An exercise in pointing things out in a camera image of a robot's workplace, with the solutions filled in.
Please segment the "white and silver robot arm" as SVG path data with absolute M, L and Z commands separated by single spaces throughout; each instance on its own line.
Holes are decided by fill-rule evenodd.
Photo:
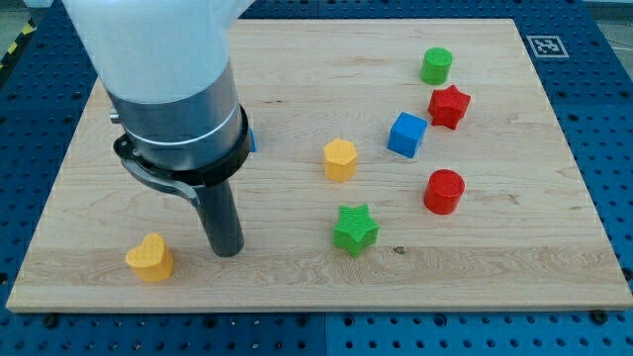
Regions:
M 123 165 L 193 206 L 248 154 L 227 32 L 253 0 L 63 0 L 125 132 Z

